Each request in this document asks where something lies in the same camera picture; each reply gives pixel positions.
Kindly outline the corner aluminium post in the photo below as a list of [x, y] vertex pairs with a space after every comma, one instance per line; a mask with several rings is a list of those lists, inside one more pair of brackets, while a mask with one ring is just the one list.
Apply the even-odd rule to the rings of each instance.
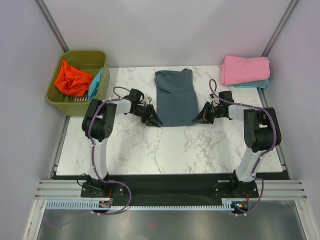
[[50, 13], [49, 8], [47, 7], [44, 0], [34, 0], [35, 4], [39, 8], [44, 20], [46, 21], [47, 25], [49, 26], [51, 32], [53, 33], [55, 39], [57, 40], [58, 44], [60, 45], [62, 51], [64, 53], [68, 52], [70, 49], [61, 34], [52, 14]]
[[262, 52], [262, 57], [267, 57], [273, 46], [275, 45], [277, 39], [279, 38], [280, 34], [284, 30], [287, 22], [289, 21], [291, 15], [295, 11], [297, 5], [300, 3], [300, 0], [290, 0], [288, 6], [286, 7], [282, 17], [280, 18], [276, 28], [274, 29], [269, 41], [267, 42], [266, 47], [264, 48]]

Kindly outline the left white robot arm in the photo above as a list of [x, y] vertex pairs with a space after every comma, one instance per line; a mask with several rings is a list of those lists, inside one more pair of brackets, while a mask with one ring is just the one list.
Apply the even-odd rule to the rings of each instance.
[[163, 125], [155, 108], [143, 92], [132, 88], [129, 94], [115, 99], [92, 99], [82, 121], [82, 130], [91, 143], [91, 164], [89, 174], [81, 187], [82, 198], [112, 197], [115, 183], [108, 183], [107, 144], [111, 136], [117, 115], [132, 114], [141, 119], [149, 127]]

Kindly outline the left corner aluminium post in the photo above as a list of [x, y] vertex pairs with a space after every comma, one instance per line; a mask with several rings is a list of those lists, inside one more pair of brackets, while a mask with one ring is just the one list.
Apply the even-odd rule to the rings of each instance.
[[39, 8], [44, 20], [46, 21], [47, 25], [49, 26], [51, 32], [53, 33], [55, 39], [57, 40], [58, 44], [60, 45], [62, 51], [64, 53], [68, 52], [70, 49], [61, 34], [52, 14], [50, 13], [49, 8], [47, 7], [44, 0], [34, 0], [35, 4]]

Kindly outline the olive green plastic bin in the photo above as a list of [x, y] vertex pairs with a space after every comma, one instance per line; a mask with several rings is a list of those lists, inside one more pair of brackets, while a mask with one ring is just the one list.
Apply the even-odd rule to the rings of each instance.
[[69, 96], [54, 85], [62, 67], [62, 61], [66, 61], [72, 67], [92, 74], [94, 77], [102, 70], [99, 87], [95, 95], [96, 99], [103, 100], [106, 97], [110, 80], [107, 54], [100, 50], [73, 50], [68, 51], [60, 58], [45, 97], [48, 103], [57, 107], [67, 116], [84, 116], [90, 104], [88, 93], [81, 97]]

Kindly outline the folded teal t shirt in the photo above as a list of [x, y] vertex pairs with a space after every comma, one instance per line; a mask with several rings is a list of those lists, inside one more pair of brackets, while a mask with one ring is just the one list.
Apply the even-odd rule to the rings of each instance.
[[246, 83], [235, 84], [234, 87], [238, 89], [251, 89], [251, 88], [261, 88], [264, 89], [268, 86], [269, 80], [258, 80]]

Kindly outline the orange t shirt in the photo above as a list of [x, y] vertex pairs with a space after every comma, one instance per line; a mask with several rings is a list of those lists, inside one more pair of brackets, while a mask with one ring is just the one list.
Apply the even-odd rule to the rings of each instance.
[[66, 60], [62, 60], [54, 85], [63, 95], [83, 97], [89, 90], [93, 79], [93, 75], [89, 72], [78, 70]]

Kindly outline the aluminium rail frame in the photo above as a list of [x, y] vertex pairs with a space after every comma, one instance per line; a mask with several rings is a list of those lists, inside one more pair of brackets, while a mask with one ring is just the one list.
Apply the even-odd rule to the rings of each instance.
[[[85, 136], [80, 123], [80, 133], [85, 139], [86, 151], [85, 157], [88, 161], [88, 167], [73, 179], [47, 179], [41, 180], [35, 198], [37, 200], [98, 200], [103, 203], [111, 202], [112, 199], [81, 197], [82, 185], [86, 181], [86, 175], [90, 173], [91, 167], [91, 141]], [[214, 121], [219, 122], [225, 119], [227, 123], [240, 123], [244, 132], [242, 121], [228, 118], [216, 118]], [[218, 126], [216, 124], [197, 124], [192, 126], [197, 131], [200, 139], [200, 150], [208, 149], [210, 153], [216, 154], [222, 151], [222, 160], [231, 160], [229, 147], [219, 146], [218, 144], [210, 145], [210, 142], [219, 140]], [[112, 160], [120, 160], [126, 157], [122, 165], [137, 167], [139, 170], [148, 168], [149, 162], [156, 157], [164, 159], [169, 166], [181, 166], [184, 162], [191, 161], [192, 156], [178, 144], [184, 140], [183, 137], [175, 136], [174, 129], [171, 127], [153, 127], [142, 123], [141, 118], [133, 114], [118, 114], [115, 117], [113, 131], [107, 141], [106, 164], [108, 175], [115, 175], [111, 169]], [[290, 179], [270, 179], [268, 174], [256, 172], [257, 181], [257, 198], [224, 198], [228, 201], [283, 201], [283, 200], [300, 200], [306, 198], [306, 193], [302, 183], [299, 180]]]

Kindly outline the right corner aluminium post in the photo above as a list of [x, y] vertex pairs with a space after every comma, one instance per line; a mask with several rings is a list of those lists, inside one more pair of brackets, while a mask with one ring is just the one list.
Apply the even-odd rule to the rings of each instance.
[[276, 28], [274, 29], [269, 41], [267, 42], [266, 47], [264, 48], [262, 52], [262, 57], [267, 57], [273, 46], [275, 45], [277, 39], [279, 38], [280, 34], [284, 30], [287, 22], [289, 21], [291, 15], [295, 11], [297, 5], [300, 3], [300, 0], [290, 0], [288, 6], [286, 7], [282, 17], [280, 18]]

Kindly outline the light blue cloth in bin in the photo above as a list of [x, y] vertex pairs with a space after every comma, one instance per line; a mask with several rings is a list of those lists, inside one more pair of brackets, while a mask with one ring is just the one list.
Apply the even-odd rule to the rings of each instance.
[[88, 89], [88, 101], [91, 101], [94, 99], [98, 93], [99, 87], [100, 87], [100, 82], [101, 78], [103, 75], [104, 68], [102, 67], [99, 72], [96, 74], [96, 76], [93, 78], [89, 89]]

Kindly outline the folded pink t shirt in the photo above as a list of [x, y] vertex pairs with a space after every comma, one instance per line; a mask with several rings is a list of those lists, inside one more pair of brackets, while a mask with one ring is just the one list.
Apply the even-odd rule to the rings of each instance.
[[267, 57], [226, 55], [220, 67], [220, 80], [226, 86], [266, 81], [270, 77], [270, 60]]

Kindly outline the grey-blue t shirt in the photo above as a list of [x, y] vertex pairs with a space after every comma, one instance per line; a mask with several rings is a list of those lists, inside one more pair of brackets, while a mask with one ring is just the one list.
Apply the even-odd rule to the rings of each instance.
[[193, 85], [193, 71], [159, 70], [154, 77], [156, 110], [164, 127], [192, 126], [199, 113], [198, 98]]

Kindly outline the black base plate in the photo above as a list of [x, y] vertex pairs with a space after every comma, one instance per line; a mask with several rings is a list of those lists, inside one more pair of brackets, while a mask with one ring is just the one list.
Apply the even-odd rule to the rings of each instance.
[[213, 183], [230, 173], [210, 174], [138, 174], [109, 175], [106, 183], [115, 183], [111, 198], [117, 206], [134, 205], [197, 205], [220, 204], [223, 199], [215, 197]]

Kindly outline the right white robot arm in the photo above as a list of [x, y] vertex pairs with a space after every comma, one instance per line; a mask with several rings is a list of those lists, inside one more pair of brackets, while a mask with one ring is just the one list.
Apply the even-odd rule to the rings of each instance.
[[236, 103], [231, 91], [221, 91], [217, 97], [219, 103], [207, 101], [192, 122], [213, 124], [218, 118], [241, 121], [246, 150], [231, 174], [213, 182], [213, 194], [216, 198], [257, 198], [259, 178], [256, 174], [262, 157], [282, 140], [276, 111], [272, 107]]

